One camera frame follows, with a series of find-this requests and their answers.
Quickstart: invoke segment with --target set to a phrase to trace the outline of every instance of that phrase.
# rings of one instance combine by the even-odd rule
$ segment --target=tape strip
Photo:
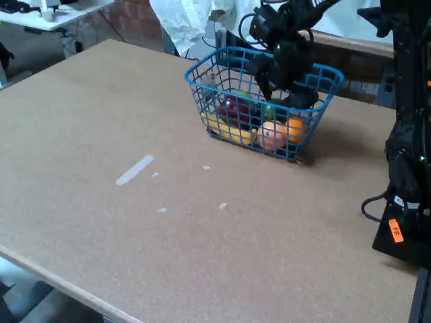
[[[140,173],[145,167],[147,167],[152,161],[154,157],[151,155],[146,155],[144,158],[139,160],[130,170],[125,172],[116,182],[115,184],[122,186],[131,181],[136,175]]]

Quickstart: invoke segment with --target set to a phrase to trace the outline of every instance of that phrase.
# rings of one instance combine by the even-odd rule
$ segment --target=banana
[[[213,132],[221,135],[223,138],[232,140],[235,143],[243,143],[244,145],[251,145],[252,133],[256,133],[256,130],[252,131],[240,130],[235,127],[231,127],[226,124],[223,120],[219,119],[216,115],[211,113],[201,113],[203,124],[209,127]]]

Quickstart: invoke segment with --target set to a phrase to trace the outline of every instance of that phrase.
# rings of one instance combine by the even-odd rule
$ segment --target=orange label
[[[398,225],[397,220],[390,219],[389,220],[389,227],[391,227],[393,241],[395,241],[395,243],[403,242],[404,238],[403,238],[403,235],[401,234],[401,230],[399,229],[399,225]]]

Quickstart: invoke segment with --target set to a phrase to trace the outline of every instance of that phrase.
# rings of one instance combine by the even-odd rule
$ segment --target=wire basket
[[[344,76],[337,69],[314,64],[311,73],[295,82],[308,97],[315,96],[312,104],[299,100],[298,105],[296,93],[283,90],[273,92],[267,102],[255,78],[246,72],[248,62],[259,54],[239,47],[221,48],[191,67],[185,78],[210,136],[294,161]]]

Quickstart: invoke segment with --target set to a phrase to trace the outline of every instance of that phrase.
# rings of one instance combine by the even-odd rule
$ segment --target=brown tabletop
[[[0,92],[0,254],[117,322],[406,322],[360,215],[395,113],[334,98],[300,167],[209,138],[190,64],[108,41]]]
[[[314,41],[321,44],[393,58],[393,44],[339,37],[325,32],[317,32],[315,30],[313,30],[313,34]]]

